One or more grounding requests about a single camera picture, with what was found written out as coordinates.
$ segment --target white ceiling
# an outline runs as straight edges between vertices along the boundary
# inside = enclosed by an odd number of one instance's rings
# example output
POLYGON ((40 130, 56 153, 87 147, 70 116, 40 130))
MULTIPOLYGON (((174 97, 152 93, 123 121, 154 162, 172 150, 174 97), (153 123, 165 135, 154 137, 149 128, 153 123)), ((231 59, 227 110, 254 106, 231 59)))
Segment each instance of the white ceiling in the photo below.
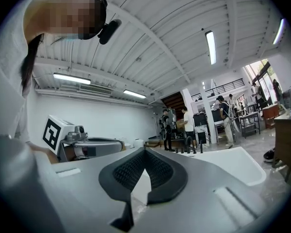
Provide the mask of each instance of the white ceiling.
POLYGON ((240 68, 277 51, 272 41, 280 14, 267 0, 107 1, 107 22, 122 21, 108 44, 100 45, 95 37, 51 45, 54 38, 49 36, 40 45, 34 75, 41 89, 73 85, 46 75, 70 73, 110 87, 113 98, 148 104, 202 76, 240 68), (212 66, 205 38, 209 30, 217 50, 212 66), (124 89, 147 98, 123 94, 124 89))

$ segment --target fluorescent light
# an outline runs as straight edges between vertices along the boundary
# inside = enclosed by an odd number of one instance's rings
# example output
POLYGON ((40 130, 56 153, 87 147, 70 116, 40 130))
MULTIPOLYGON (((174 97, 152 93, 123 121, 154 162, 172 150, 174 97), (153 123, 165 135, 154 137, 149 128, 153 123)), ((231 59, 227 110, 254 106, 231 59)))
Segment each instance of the fluorescent light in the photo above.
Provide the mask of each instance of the fluorescent light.
POLYGON ((214 35, 212 31, 208 31, 205 33, 208 48, 209 48, 209 55, 210 55, 210 63, 213 65, 217 62, 217 58, 215 55, 215 42, 214 42, 214 35))
POLYGON ((277 35, 275 37, 275 40, 273 41, 273 44, 274 45, 278 42, 279 38, 281 37, 284 22, 285 22, 285 20, 284 19, 281 19, 280 25, 279 25, 279 29, 278 29, 278 32, 277 32, 277 35))
POLYGON ((132 91, 128 91, 128 90, 125 90, 124 93, 132 95, 132 96, 135 96, 135 97, 139 97, 141 99, 145 99, 146 98, 146 96, 144 96, 144 95, 141 95, 141 94, 138 94, 138 93, 135 93, 135 92, 132 92, 132 91))
POLYGON ((91 83, 91 80, 89 80, 89 79, 79 78, 79 77, 75 77, 75 76, 71 76, 71 75, 54 73, 53 76, 54 76, 54 78, 60 79, 60 80, 69 80, 69 81, 85 83, 85 84, 91 83))

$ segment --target railing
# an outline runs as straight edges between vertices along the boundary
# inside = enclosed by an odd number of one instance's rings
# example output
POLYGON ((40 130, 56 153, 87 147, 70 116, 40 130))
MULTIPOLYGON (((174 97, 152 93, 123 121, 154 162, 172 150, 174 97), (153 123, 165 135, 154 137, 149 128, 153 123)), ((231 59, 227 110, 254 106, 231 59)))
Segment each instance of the railing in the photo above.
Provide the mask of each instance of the railing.
MULTIPOLYGON (((244 86, 243 79, 238 79, 238 80, 235 80, 233 82, 226 83, 224 85, 221 85, 221 86, 215 87, 213 89, 207 90, 205 92, 206 92, 207 98, 210 98, 210 97, 220 95, 221 93, 224 93, 224 92, 227 92, 227 91, 231 91, 233 89, 236 89, 236 88, 239 88, 239 87, 242 87, 242 86, 244 86)), ((192 96, 193 101, 196 101, 199 98, 201 98, 200 93, 195 94, 195 95, 192 96)))

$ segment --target corrugated metal ceiling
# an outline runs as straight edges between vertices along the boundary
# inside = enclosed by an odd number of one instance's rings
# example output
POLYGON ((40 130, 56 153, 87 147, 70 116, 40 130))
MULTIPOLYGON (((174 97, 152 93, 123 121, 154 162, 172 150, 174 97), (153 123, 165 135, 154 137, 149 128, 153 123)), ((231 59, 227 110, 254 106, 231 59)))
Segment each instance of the corrugated metal ceiling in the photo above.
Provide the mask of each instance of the corrugated metal ceiling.
MULTIPOLYGON (((217 63, 211 68, 226 68, 230 47, 231 20, 236 17, 236 46, 233 62, 258 54, 270 27, 270 13, 273 13, 267 0, 107 0, 107 22, 120 19, 122 25, 106 45, 100 45, 97 37, 91 40, 63 40, 52 44, 54 37, 46 37, 37 57, 61 60, 101 70, 122 77, 133 83, 125 85, 97 76, 78 72, 77 69, 60 69, 59 66, 36 65, 34 74, 41 88, 59 88, 62 84, 72 84, 53 79, 53 72, 62 72, 90 78, 93 83, 114 88, 113 96, 135 100, 121 90, 130 89, 156 97, 175 83, 186 82, 176 62, 162 49, 162 46, 135 23, 135 19, 150 29, 175 57, 190 80, 199 73, 207 72, 210 66, 205 32, 212 30, 215 35, 217 63), (236 14, 229 15, 227 6, 234 6, 236 14)), ((279 23, 278 14, 275 20, 279 23)), ((266 50, 273 49, 271 44, 266 50)), ((147 103, 153 98, 143 100, 147 103)))

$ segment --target black hair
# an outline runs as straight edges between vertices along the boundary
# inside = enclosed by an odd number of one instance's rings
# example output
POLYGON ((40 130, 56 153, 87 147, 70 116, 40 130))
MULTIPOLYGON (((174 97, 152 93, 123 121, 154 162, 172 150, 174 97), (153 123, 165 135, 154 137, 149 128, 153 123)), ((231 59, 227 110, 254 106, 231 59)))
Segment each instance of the black hair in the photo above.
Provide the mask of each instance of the black hair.
MULTIPOLYGON (((106 0, 95 0, 95 3, 101 3, 103 6, 100 6, 100 15, 99 15, 100 22, 97 27, 94 27, 94 35, 99 33, 105 26, 106 10, 107 10, 107 5, 108 5, 106 0)), ((34 60, 38 51, 39 44, 43 41, 43 38, 44 38, 44 34, 40 34, 28 44, 28 54, 26 58, 24 59, 24 62, 20 68, 21 84, 23 87, 26 87, 26 85, 28 84, 32 76, 34 60)), ((60 37, 53 43, 60 41, 62 39, 64 39, 64 37, 60 37)))
POLYGON ((217 100, 224 101, 224 98, 222 96, 218 96, 217 100))

